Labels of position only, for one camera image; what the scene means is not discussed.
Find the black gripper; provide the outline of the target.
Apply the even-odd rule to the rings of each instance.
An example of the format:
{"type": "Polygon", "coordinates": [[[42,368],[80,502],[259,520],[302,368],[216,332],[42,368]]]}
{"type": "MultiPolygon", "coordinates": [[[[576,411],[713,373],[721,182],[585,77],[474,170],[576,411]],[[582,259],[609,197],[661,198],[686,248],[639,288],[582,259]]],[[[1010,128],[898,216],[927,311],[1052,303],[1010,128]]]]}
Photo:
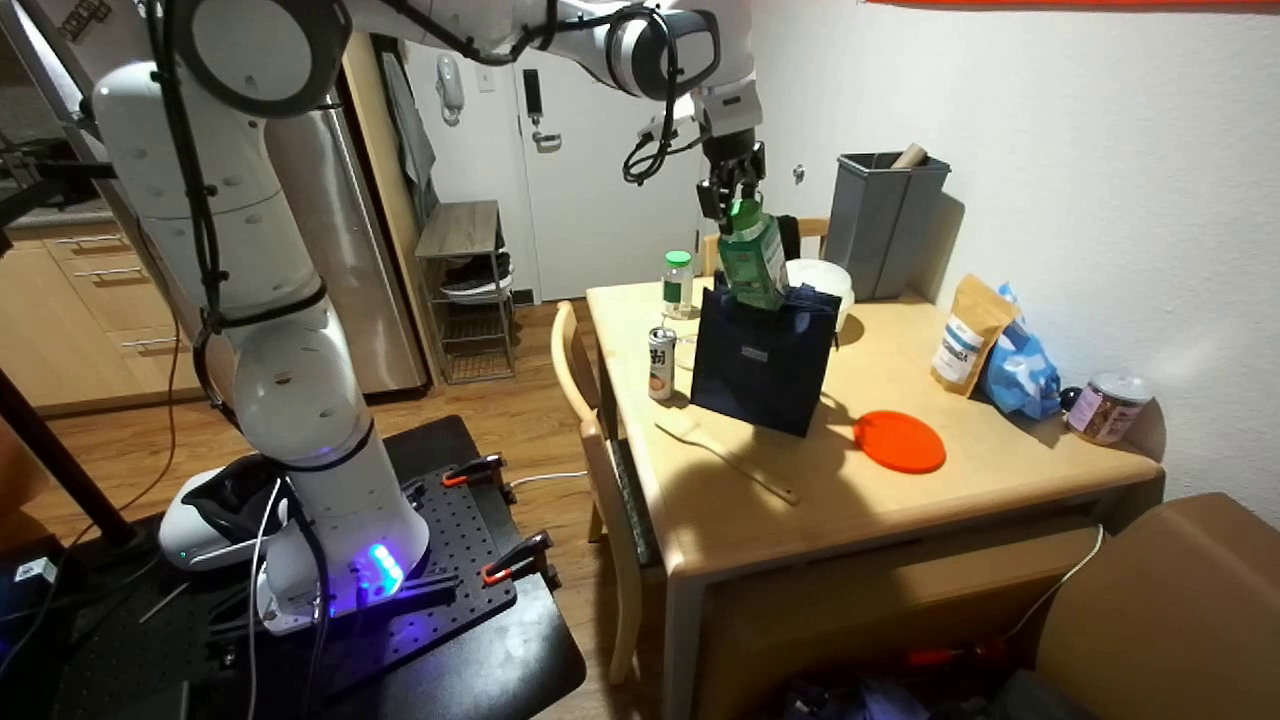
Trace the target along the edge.
{"type": "Polygon", "coordinates": [[[729,198],[746,197],[741,220],[758,225],[763,216],[763,197],[758,189],[763,181],[763,141],[753,128],[746,128],[729,134],[709,134],[699,153],[709,158],[709,170],[695,189],[703,220],[729,228],[729,198]]]}

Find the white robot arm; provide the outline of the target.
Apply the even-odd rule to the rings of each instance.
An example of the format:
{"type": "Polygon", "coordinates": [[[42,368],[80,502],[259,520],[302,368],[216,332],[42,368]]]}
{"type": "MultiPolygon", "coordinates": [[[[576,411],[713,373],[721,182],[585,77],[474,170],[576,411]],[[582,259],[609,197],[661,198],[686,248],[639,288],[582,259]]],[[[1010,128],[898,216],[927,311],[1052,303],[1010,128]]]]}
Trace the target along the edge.
{"type": "Polygon", "coordinates": [[[256,541],[250,581],[278,634],[398,599],[434,543],[266,143],[330,97],[358,31],[474,62],[566,54],[695,118],[709,216],[759,182],[746,0],[138,0],[138,22],[145,53],[95,77],[92,118],[173,303],[228,353],[219,401],[284,477],[293,520],[256,541]]]}

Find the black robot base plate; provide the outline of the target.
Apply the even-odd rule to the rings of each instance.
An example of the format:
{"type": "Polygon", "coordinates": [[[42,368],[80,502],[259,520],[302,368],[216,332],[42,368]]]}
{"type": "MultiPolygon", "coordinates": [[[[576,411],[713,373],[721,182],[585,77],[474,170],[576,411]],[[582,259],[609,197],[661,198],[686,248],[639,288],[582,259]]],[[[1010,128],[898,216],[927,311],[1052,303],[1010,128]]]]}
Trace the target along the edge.
{"type": "Polygon", "coordinates": [[[250,566],[108,572],[77,606],[51,720],[533,720],[585,680],[545,537],[522,537],[500,470],[444,483],[479,455],[462,417],[388,439],[434,549],[393,605],[330,634],[250,634],[250,566]]]}

